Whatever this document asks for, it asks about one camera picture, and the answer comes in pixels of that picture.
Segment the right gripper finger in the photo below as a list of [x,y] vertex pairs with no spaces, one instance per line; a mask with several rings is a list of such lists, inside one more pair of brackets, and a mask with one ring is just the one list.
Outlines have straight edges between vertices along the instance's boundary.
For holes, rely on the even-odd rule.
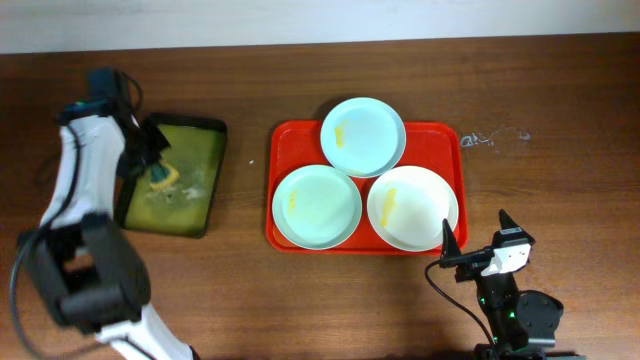
[[509,216],[509,214],[504,209],[499,210],[498,216],[501,233],[518,233],[522,231],[522,228]]
[[451,228],[449,221],[444,219],[442,221],[442,247],[441,247],[441,255],[440,259],[442,261],[453,261],[461,256],[461,250],[457,243],[457,239],[454,235],[453,229]]

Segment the yellow green sponge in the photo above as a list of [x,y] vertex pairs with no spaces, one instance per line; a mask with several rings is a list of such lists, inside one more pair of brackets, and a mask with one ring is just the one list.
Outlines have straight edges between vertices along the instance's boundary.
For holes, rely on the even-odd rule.
[[180,177],[179,172],[169,163],[160,161],[149,168],[150,188],[153,191],[164,191],[171,187]]

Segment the pale green plate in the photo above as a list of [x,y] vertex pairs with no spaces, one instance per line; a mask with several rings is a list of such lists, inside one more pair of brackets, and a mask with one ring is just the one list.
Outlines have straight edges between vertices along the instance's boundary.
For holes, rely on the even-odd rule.
[[341,245],[355,232],[363,205],[349,176],[331,166],[307,165],[278,184],[271,212],[289,242],[320,251]]

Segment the pale blue top plate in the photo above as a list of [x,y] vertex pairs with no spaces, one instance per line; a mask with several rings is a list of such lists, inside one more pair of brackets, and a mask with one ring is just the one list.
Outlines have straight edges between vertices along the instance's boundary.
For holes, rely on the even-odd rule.
[[391,106],[375,98],[356,97],[329,111],[321,125],[320,144],[332,166],[352,177],[371,178],[399,162],[407,133]]

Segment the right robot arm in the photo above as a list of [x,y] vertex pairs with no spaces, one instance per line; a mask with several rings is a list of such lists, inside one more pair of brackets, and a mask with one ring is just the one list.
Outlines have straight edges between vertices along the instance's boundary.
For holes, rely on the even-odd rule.
[[456,270],[458,283],[473,281],[476,298],[488,323],[446,293],[441,296],[480,325],[486,344],[474,348],[475,359],[579,359],[575,352],[553,352],[564,306],[556,298],[518,288],[514,274],[528,263],[535,239],[506,213],[499,212],[501,229],[480,250],[461,252],[447,220],[442,222],[440,258],[432,266]]

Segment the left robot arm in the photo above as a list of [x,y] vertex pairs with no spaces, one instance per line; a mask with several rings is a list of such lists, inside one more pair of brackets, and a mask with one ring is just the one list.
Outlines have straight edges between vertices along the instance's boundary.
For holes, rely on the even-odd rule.
[[56,117],[62,153],[53,196],[39,226],[18,240],[9,280],[14,330],[28,353],[46,358],[19,319],[18,279],[25,269],[59,326],[96,339],[65,358],[110,346],[126,359],[195,359],[194,348],[154,309],[145,263],[114,220],[118,177],[149,172],[155,190],[178,179],[161,157],[169,142],[155,124],[137,121],[130,91],[140,86],[128,74],[103,67],[89,72],[88,84],[88,97]]

